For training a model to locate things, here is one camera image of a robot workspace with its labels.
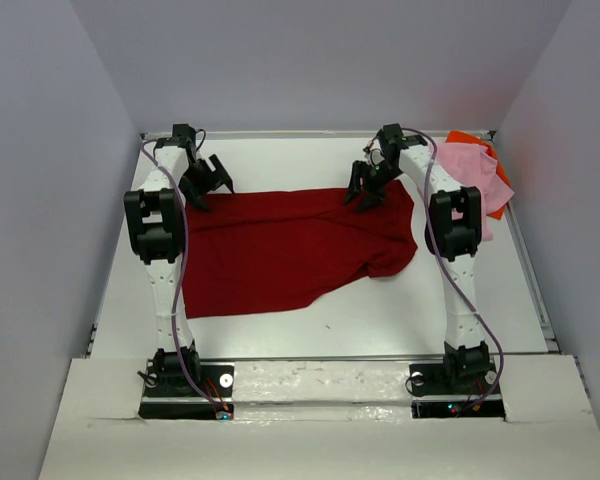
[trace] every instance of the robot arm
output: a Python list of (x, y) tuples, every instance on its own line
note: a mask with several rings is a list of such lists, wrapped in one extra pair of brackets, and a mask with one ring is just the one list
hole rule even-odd
[[(226, 185), (233, 192), (231, 177), (220, 160), (215, 155), (209, 158), (215, 167), (212, 170), (200, 156), (200, 148), (196, 148), (196, 133), (189, 125), (174, 125), (171, 137), (156, 142), (154, 154), (157, 164), (172, 178), (179, 179), (178, 189), (173, 188), (166, 174), (156, 166), (138, 190), (127, 192), (124, 196), (131, 248), (145, 265), (156, 312), (157, 351), (148, 376), (166, 393), (174, 394), (183, 385), (186, 387), (179, 356), (194, 383), (200, 381), (202, 369), (187, 324), (182, 293), (178, 291), (186, 238), (178, 190), (189, 205), (203, 211), (210, 211), (202, 200), (207, 192), (221, 185)], [(176, 293), (175, 316), (172, 316)], [(176, 350), (174, 334), (177, 335), (180, 352)]]
[(405, 135), (400, 125), (393, 124), (384, 126), (375, 139), (380, 148), (372, 150), (371, 145), (368, 146), (365, 149), (367, 162), (356, 161), (353, 164), (345, 203), (364, 192), (365, 196), (358, 205), (359, 211), (379, 206), (384, 202), (384, 186), (405, 173), (421, 193), (430, 192), (425, 203), (428, 203), (434, 238), (431, 238), (428, 228), (425, 238), (429, 251), (434, 253), (435, 241), (440, 253), (438, 261), (443, 273), (447, 312), (445, 355), (439, 368), (424, 369), (429, 372), (427, 386), (414, 387), (422, 387), (419, 393), (426, 395), (433, 391), (442, 393), (438, 388), (440, 385), (446, 385), (447, 390), (453, 391), (475, 384), (493, 369), (493, 365), (484, 331), (452, 281), (475, 305), (473, 267), (482, 238), (480, 192), (475, 187), (467, 188), (460, 184), (439, 164), (432, 166), (425, 188), (432, 153), (422, 136)]

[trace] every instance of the pink cloth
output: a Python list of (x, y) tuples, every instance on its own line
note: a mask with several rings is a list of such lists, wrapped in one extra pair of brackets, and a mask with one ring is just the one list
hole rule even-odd
[(487, 155), (487, 147), (470, 143), (441, 143), (436, 161), (457, 181), (467, 187), (478, 187), (482, 195), (482, 240), (491, 240), (487, 214), (502, 208), (513, 196), (496, 175), (498, 161)]

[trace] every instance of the orange cloth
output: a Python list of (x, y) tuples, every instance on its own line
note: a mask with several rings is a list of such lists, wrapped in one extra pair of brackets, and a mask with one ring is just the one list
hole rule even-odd
[[(487, 155), (489, 155), (491, 158), (495, 158), (496, 160), (498, 160), (498, 154), (496, 153), (496, 149), (493, 148), (492, 145), (489, 145), (488, 143), (485, 143), (482, 140), (480, 140), (478, 137), (474, 137), (473, 135), (469, 135), (468, 133), (452, 130), (447, 136), (447, 143), (477, 143), (478, 145), (484, 145), (485, 147), (487, 147)], [(498, 166), (496, 167), (496, 175), (498, 175), (502, 179), (502, 181), (506, 183), (509, 187), (511, 186), (509, 177), (507, 177), (507, 174), (504, 172), (504, 168), (502, 167), (500, 161), (498, 161)], [(507, 208), (506, 205), (504, 205), (499, 210), (496, 210), (495, 212), (489, 213), (488, 215), (490, 217), (500, 220), (504, 215), (505, 208)]]

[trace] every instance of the white panel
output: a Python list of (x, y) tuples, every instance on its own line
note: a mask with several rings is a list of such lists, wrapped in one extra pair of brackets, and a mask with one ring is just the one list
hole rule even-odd
[(600, 0), (576, 0), (498, 133), (560, 345), (600, 423)]
[[(368, 139), (305, 138), (213, 140), (236, 191), (346, 186), (351, 162)], [(151, 169), (141, 157), (134, 179)], [(446, 312), (442, 277), (424, 242), (424, 207), (415, 185), (412, 231), (419, 245), (411, 263), (390, 278), (361, 279), (330, 292), (308, 308), (190, 321), (203, 358), (298, 358), (442, 354)], [(546, 344), (506, 220), (489, 219), (494, 240), (476, 259), (478, 308), (507, 352), (545, 352)], [(155, 321), (149, 283), (133, 254), (126, 226), (100, 314), (95, 358), (152, 357)]]
[(143, 131), (497, 128), (569, 0), (72, 0)]
[[(547, 361), (547, 356), (535, 356), (523, 372), (514, 372), (503, 382), (515, 391), (539, 380), (550, 383)], [(381, 369), (367, 371), (368, 365), (362, 365), (365, 374), (382, 375)], [(519, 366), (512, 363), (509, 368)], [(369, 416), (354, 407), (339, 413), (313, 407), (319, 412), (311, 413), (305, 406), (293, 414), (294, 407), (284, 406), (268, 415), (260, 410), (259, 417), (254, 414), (232, 422), (112, 418), (106, 412), (110, 392), (115, 390), (117, 399), (111, 412), (119, 409), (120, 392), (126, 395), (125, 402), (138, 401), (135, 385), (115, 381), (124, 372), (135, 376), (136, 368), (130, 361), (74, 361), (41, 480), (304, 480), (343, 475), (348, 479), (600, 480), (600, 434), (591, 415), (574, 419), (567, 414), (556, 421), (540, 414), (537, 421), (507, 423), (498, 418), (412, 420), (397, 408), (376, 410), (376, 416)], [(570, 369), (575, 371), (572, 361)], [(529, 409), (546, 411), (547, 404), (559, 404), (563, 395), (581, 390), (575, 377), (568, 375), (571, 380), (556, 383), (557, 388), (540, 403), (523, 401)], [(302, 387), (289, 385), (288, 397)], [(333, 416), (311, 420), (324, 414)]]
[(528, 355), (507, 356), (502, 395), (509, 422), (560, 422), (593, 414), (570, 356), (548, 355), (542, 362)]
[(236, 402), (400, 402), (406, 362), (239, 362)]
[(71, 5), (0, 2), (0, 480), (38, 478), (136, 149)]

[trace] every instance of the gray wall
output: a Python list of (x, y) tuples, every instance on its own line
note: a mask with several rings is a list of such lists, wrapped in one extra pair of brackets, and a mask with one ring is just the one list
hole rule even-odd
[(560, 345), (600, 425), (600, 0), (575, 0), (496, 136)]
[(142, 131), (497, 128), (569, 0), (72, 0)]
[(65, 0), (0, 2), (0, 479), (38, 477), (137, 133)]

